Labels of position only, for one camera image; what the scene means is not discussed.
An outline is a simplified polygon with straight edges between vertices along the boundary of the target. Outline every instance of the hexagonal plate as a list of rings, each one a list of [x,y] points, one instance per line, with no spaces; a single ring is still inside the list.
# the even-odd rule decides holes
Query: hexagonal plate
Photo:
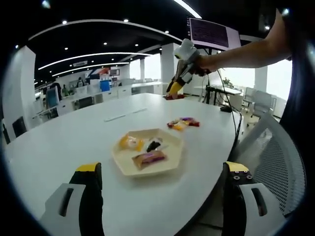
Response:
[[[167,145],[167,147],[162,150],[162,152],[167,155],[167,159],[165,161],[160,161],[151,164],[145,167],[144,169],[139,170],[135,166],[132,158],[136,155],[146,153],[145,152],[146,147],[143,147],[142,152],[132,151],[129,149],[123,150],[120,148],[118,140],[113,148],[113,156],[116,164],[118,165],[119,169],[125,176],[129,177],[151,176],[158,173],[170,171],[178,167],[184,146],[184,141],[182,139],[177,138],[161,129],[130,131],[128,132],[128,135],[141,139],[149,139],[152,137],[162,138],[163,145]]]

